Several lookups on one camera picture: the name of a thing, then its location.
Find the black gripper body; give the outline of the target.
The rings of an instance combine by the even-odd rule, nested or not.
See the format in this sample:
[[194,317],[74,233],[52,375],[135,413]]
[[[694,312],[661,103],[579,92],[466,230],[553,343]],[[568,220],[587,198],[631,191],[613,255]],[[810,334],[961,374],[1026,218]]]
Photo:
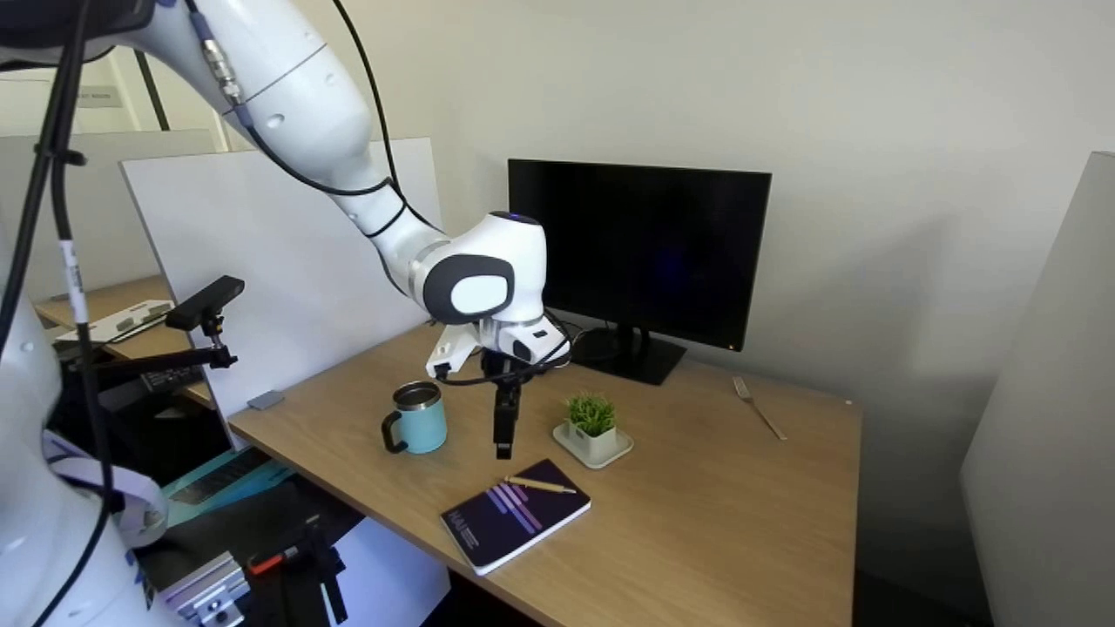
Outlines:
[[523,387],[538,375],[538,371],[531,363],[520,363],[520,359],[509,359],[497,353],[480,356],[480,374],[495,387],[497,408],[511,408],[520,402]]

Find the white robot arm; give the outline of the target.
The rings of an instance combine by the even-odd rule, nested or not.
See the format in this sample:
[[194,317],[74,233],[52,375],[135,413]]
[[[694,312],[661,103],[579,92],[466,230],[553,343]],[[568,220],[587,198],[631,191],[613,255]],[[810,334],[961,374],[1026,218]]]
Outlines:
[[56,72],[5,281],[0,451],[11,459],[40,453],[40,428],[58,399],[43,324],[23,307],[29,236],[43,212],[66,211],[81,72],[120,47],[170,67],[279,170],[359,228],[396,294],[444,324],[433,375],[458,374],[474,353],[520,366],[563,353],[544,315],[544,230],[509,212],[461,236],[425,222],[375,169],[388,141],[365,97],[294,0],[0,0],[5,58]]

